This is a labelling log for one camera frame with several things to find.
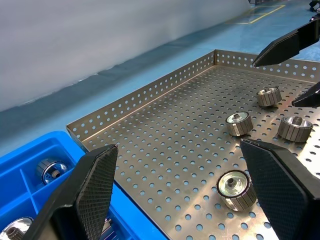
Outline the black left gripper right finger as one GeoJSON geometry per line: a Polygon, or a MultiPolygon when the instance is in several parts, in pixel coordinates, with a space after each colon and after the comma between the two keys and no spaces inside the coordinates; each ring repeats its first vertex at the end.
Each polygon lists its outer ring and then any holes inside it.
{"type": "Polygon", "coordinates": [[[279,240],[320,240],[320,179],[287,148],[242,139],[258,202],[279,240]]]}

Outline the metal nut on metal tray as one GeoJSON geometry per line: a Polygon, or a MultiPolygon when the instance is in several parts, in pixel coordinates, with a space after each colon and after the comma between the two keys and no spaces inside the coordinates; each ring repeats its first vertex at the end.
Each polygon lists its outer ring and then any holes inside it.
{"type": "Polygon", "coordinates": [[[282,100],[281,91],[277,86],[264,87],[256,93],[256,98],[260,107],[270,107],[282,100]]]}

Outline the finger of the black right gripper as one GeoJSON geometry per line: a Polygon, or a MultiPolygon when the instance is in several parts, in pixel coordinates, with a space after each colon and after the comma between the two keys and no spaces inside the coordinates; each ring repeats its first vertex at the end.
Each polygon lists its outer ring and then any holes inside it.
{"type": "Polygon", "coordinates": [[[299,108],[318,108],[320,107],[320,81],[310,87],[302,95],[291,102],[291,105],[299,108]]]}
{"type": "Polygon", "coordinates": [[[320,18],[277,38],[265,47],[253,61],[254,67],[280,64],[320,40],[320,18]]]}

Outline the blue compartment tray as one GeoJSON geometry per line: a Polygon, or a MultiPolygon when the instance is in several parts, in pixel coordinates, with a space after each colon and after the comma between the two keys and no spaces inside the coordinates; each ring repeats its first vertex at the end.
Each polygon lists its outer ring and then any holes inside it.
{"type": "MultiPolygon", "coordinates": [[[[22,217],[33,220],[53,191],[71,174],[84,151],[63,131],[47,133],[0,157],[0,233],[22,217]],[[56,158],[68,171],[45,185],[36,175],[38,162],[56,158]]],[[[113,185],[104,240],[168,240],[117,185],[113,185]]]]}

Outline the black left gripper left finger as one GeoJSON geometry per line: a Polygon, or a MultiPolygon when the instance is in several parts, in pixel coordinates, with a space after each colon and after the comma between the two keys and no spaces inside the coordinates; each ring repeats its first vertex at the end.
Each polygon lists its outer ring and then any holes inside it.
{"type": "Polygon", "coordinates": [[[22,240],[100,240],[111,203],[118,147],[83,155],[49,196],[22,240]]]}

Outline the perforated metal tray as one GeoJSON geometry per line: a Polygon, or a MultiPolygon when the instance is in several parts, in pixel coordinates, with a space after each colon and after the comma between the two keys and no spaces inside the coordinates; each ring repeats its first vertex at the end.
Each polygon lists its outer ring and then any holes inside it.
{"type": "Polygon", "coordinates": [[[86,151],[118,145],[115,181],[169,239],[278,240],[258,204],[235,213],[215,190],[221,174],[247,168],[226,118],[248,112],[249,138],[289,149],[320,177],[320,108],[291,105],[320,81],[320,62],[254,68],[254,58],[215,50],[66,128],[86,151]],[[282,100],[259,106],[264,87],[278,87],[282,100]],[[283,117],[313,124],[306,142],[278,135],[283,117]]]}

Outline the white backdrop sheet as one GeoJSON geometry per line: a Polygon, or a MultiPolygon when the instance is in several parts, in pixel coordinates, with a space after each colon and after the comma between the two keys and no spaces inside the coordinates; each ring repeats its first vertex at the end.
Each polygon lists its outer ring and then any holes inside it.
{"type": "Polygon", "coordinates": [[[0,0],[0,111],[249,8],[248,0],[0,0]]]}

